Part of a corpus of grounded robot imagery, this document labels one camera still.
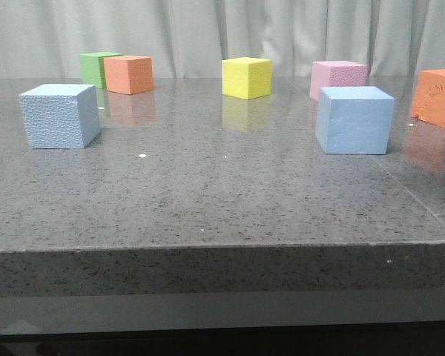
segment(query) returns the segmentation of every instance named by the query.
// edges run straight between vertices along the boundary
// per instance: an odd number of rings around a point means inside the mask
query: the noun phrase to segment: white curtain
[[[313,61],[372,76],[445,68],[445,0],[0,0],[0,78],[80,77],[79,54],[152,56],[155,77],[219,77],[222,59]]]

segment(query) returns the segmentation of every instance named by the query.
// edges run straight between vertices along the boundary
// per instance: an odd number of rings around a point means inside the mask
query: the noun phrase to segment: dark floor
[[[445,355],[445,322],[0,337],[0,356]]]

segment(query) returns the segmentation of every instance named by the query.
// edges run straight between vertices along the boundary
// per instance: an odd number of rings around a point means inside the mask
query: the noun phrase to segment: green foam cube
[[[79,55],[81,62],[82,82],[84,84],[94,84],[98,88],[106,88],[104,58],[121,56],[122,53],[95,52]]]

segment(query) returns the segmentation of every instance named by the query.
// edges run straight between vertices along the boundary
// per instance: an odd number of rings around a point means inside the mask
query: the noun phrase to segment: light blue cube
[[[321,88],[316,137],[326,154],[386,154],[393,113],[376,87]]]
[[[94,85],[44,84],[19,98],[31,148],[84,148],[101,131]]]

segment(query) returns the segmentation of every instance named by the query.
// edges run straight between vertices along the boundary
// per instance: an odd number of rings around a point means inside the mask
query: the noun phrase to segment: gray granite countertop
[[[0,80],[0,297],[445,286],[445,129],[409,117],[412,78],[371,79],[385,156],[325,155],[307,78],[97,89],[86,149],[31,150],[18,95],[46,82],[79,80]]]

